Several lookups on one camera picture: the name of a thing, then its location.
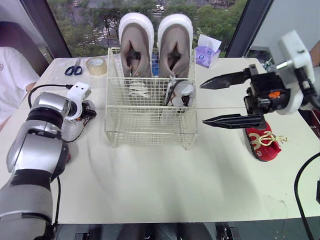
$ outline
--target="scissors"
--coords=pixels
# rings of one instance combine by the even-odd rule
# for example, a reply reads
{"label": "scissors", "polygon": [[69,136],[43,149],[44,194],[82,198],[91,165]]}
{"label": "scissors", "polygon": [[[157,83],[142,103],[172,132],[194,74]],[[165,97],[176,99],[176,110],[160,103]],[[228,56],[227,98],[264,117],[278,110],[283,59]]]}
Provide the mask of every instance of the scissors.
{"label": "scissors", "polygon": [[71,76],[72,74],[74,74],[76,76],[81,75],[82,74],[82,67],[79,66],[80,62],[81,62],[81,57],[79,57],[76,60],[74,66],[70,66],[65,70],[64,75],[67,75],[67,76]]}

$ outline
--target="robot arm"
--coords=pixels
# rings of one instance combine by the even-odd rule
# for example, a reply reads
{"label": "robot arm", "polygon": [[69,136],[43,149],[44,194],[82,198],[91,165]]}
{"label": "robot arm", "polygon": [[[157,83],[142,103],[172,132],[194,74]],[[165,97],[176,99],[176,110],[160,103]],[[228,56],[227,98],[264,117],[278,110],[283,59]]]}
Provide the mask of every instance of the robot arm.
{"label": "robot arm", "polygon": [[312,108],[320,111],[320,92],[315,87],[320,84],[320,79],[315,78],[311,57],[305,45],[298,34],[292,31],[281,38],[279,46],[286,62],[277,66],[278,73],[258,74],[253,64],[242,72],[217,76],[200,86],[204,89],[223,89],[251,79],[247,96],[244,97],[247,116],[223,115],[204,120],[203,123],[227,129],[265,129],[264,114],[267,113],[277,111],[284,115],[295,113],[298,109]]}
{"label": "robot arm", "polygon": [[7,154],[12,175],[0,190],[0,239],[54,237],[50,183],[64,171],[69,154],[61,127],[64,118],[76,119],[82,114],[82,100],[90,94],[89,86],[83,83],[75,84],[70,92],[74,89],[72,100],[41,93]]}

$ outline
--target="window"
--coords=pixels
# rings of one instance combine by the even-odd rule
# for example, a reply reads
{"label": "window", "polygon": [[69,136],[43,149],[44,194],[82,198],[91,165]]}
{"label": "window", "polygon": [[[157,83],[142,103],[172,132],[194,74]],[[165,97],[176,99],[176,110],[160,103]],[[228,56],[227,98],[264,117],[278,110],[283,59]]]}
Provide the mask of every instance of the window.
{"label": "window", "polygon": [[50,52],[48,51],[48,48],[46,46],[39,46],[38,45],[39,51],[42,53],[44,56],[45,60],[50,64],[53,61],[53,57],[51,56]]}
{"label": "window", "polygon": [[157,35],[161,20],[170,14],[187,15],[194,28],[193,46],[200,34],[222,41],[224,57],[247,0],[47,0],[73,57],[106,55],[119,46],[118,26],[123,15],[140,12],[150,18]]}
{"label": "window", "polygon": [[[295,30],[310,51],[320,40],[320,1],[310,0],[301,4],[300,0],[274,1],[257,32],[247,56],[253,56],[261,63],[272,57],[272,63],[280,64],[285,57],[278,41],[286,33]],[[297,20],[297,13],[307,16]]]}
{"label": "window", "polygon": [[258,59],[267,72],[274,72],[276,70],[274,59],[268,48],[251,47],[245,57]]}

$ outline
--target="white wire basket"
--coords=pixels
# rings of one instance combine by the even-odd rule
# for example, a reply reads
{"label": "white wire basket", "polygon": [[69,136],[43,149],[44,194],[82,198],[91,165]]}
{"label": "white wire basket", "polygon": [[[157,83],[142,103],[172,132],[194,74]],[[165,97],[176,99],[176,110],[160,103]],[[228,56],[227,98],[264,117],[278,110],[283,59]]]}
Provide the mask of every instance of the white wire basket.
{"label": "white wire basket", "polygon": [[[155,75],[158,73],[157,50],[152,58]],[[107,76],[104,130],[113,147],[119,144],[191,147],[197,135],[196,101],[190,107],[164,106],[170,78],[124,77],[118,47],[108,49]],[[193,55],[188,78],[183,79],[195,83]],[[129,83],[143,85],[145,95],[135,95]]]}

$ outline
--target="orange component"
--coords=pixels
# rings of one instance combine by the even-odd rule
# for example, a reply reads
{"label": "orange component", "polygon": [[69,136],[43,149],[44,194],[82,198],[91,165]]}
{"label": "orange component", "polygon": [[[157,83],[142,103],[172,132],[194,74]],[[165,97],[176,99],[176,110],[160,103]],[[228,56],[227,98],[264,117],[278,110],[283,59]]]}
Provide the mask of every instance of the orange component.
{"label": "orange component", "polygon": [[279,98],[281,92],[280,91],[273,91],[273,92],[270,92],[269,93],[269,98],[272,98],[272,99],[276,99],[276,98]]}

